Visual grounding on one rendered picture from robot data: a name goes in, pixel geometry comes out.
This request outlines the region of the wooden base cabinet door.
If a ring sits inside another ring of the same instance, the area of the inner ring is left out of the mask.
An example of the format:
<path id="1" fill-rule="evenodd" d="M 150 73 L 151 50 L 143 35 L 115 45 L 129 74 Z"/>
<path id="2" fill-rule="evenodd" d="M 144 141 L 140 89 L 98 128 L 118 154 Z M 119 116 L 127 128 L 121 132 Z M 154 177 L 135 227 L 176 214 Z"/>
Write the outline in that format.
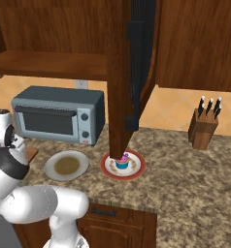
<path id="1" fill-rule="evenodd" d="M 142 228 L 94 218 L 82 218 L 78 228 L 90 248 L 142 248 Z"/>

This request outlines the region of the closed wooden cabinet door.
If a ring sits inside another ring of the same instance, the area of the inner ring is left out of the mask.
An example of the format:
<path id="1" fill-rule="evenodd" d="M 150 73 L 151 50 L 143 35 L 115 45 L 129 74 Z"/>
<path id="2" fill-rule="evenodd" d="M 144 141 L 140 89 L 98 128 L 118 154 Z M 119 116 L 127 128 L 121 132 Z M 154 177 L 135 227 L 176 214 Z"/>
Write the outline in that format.
<path id="1" fill-rule="evenodd" d="M 156 83 L 231 92 L 231 0 L 163 0 Z"/>

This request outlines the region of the open wooden wall cabinet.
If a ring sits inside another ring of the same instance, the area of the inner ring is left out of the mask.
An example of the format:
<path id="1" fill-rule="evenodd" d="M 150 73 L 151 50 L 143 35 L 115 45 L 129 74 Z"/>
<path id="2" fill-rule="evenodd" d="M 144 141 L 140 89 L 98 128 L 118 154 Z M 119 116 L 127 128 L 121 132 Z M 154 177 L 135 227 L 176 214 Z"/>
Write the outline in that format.
<path id="1" fill-rule="evenodd" d="M 105 80 L 106 0 L 0 0 L 0 75 Z"/>

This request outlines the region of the wooden cutting board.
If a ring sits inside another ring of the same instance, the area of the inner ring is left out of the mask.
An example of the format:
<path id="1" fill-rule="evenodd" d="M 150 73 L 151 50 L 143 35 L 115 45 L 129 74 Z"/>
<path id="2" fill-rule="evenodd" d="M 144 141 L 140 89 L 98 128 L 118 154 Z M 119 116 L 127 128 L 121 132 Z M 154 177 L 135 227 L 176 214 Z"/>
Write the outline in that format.
<path id="1" fill-rule="evenodd" d="M 38 149 L 34 147 L 27 147 L 26 148 L 26 158 L 29 162 L 31 162 L 36 154 L 38 153 Z"/>

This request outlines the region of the white wall socket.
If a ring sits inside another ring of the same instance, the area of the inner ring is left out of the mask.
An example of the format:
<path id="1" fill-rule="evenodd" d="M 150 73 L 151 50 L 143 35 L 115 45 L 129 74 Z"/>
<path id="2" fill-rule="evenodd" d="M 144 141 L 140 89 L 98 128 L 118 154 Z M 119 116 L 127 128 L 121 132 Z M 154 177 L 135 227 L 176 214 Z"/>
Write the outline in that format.
<path id="1" fill-rule="evenodd" d="M 87 81 L 86 80 L 76 80 L 75 81 L 76 87 L 78 89 L 87 89 Z"/>

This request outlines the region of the wooden knife block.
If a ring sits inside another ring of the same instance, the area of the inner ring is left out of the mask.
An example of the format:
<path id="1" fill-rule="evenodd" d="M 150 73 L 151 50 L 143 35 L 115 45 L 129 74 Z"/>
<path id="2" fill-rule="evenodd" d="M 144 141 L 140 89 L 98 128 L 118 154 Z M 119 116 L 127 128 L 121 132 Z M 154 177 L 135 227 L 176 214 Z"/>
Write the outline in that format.
<path id="1" fill-rule="evenodd" d="M 202 96 L 198 108 L 193 112 L 188 129 L 188 141 L 192 143 L 192 148 L 197 150 L 207 150 L 209 143 L 218 125 L 218 116 L 221 112 L 221 98 L 216 102 L 211 98 L 205 106 L 205 97 Z"/>

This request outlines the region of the grey toaster oven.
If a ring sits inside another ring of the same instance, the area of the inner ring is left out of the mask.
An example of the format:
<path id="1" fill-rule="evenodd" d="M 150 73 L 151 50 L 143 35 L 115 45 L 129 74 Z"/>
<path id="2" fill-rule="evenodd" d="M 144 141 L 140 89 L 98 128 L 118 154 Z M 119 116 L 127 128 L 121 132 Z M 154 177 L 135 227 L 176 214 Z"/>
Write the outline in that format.
<path id="1" fill-rule="evenodd" d="M 12 106 L 24 138 L 94 145 L 105 124 L 104 92 L 98 90 L 32 85 Z"/>

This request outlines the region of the white plate with brown food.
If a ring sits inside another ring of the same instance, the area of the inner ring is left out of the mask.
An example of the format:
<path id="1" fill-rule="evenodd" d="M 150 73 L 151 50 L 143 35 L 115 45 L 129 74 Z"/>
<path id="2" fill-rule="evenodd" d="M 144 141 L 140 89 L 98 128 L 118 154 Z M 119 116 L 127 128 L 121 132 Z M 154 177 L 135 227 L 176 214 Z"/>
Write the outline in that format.
<path id="1" fill-rule="evenodd" d="M 69 181 L 83 175 L 88 167 L 89 159 L 84 153 L 78 150 L 65 150 L 47 159 L 44 173 L 55 181 Z"/>

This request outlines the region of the blue and pink cupcake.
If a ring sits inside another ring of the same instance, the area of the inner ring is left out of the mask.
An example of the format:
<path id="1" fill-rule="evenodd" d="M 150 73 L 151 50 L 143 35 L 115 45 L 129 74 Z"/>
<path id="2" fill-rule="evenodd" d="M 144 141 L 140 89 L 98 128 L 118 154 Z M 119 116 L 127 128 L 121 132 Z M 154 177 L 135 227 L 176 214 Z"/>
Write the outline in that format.
<path id="1" fill-rule="evenodd" d="M 120 170 L 125 170 L 128 168 L 129 157 L 127 153 L 124 153 L 119 160 L 115 161 L 115 166 Z"/>

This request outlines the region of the open wooden cabinet door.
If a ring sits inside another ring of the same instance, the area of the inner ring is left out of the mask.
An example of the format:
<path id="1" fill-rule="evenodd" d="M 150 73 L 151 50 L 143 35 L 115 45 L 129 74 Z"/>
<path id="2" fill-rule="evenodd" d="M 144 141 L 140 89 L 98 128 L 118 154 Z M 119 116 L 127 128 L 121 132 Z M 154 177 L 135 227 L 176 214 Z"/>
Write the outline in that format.
<path id="1" fill-rule="evenodd" d="M 134 113 L 130 98 L 131 45 L 127 22 L 131 20 L 132 0 L 108 0 L 106 3 L 106 59 L 109 112 L 110 156 L 119 159 L 135 131 L 125 128 L 128 115 Z M 140 96 L 140 117 L 155 85 L 157 52 L 163 0 L 156 0 L 152 55 L 146 84 Z"/>

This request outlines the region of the red-rimmed white plate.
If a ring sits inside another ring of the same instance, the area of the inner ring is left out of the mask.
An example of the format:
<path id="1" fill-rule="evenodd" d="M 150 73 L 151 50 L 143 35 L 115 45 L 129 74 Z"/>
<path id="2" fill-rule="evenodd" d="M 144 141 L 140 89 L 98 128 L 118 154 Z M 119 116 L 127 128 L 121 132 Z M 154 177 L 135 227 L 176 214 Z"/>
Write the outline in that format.
<path id="1" fill-rule="evenodd" d="M 106 153 L 100 162 L 102 172 L 111 179 L 115 180 L 131 180 L 139 177 L 145 171 L 145 159 L 134 150 L 126 149 L 124 153 L 127 153 L 129 157 L 127 169 L 118 169 L 116 167 L 117 159 L 111 158 L 110 153 Z"/>

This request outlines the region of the wooden drawer front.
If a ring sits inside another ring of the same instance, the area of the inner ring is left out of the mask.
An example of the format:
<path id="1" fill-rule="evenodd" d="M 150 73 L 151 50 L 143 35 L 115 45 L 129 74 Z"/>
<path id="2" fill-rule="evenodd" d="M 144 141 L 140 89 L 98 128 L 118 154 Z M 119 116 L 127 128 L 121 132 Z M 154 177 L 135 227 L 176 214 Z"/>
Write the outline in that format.
<path id="1" fill-rule="evenodd" d="M 115 217 L 113 216 L 104 216 L 100 214 L 91 213 L 91 207 L 95 206 L 97 209 L 111 211 L 116 210 Z M 157 215 L 155 213 L 145 212 L 141 210 L 128 209 L 118 206 L 105 205 L 92 203 L 89 206 L 87 213 L 84 216 L 84 219 L 91 221 L 105 222 L 106 224 L 117 224 L 122 226 L 128 226 L 132 228 L 155 228 L 157 224 Z"/>

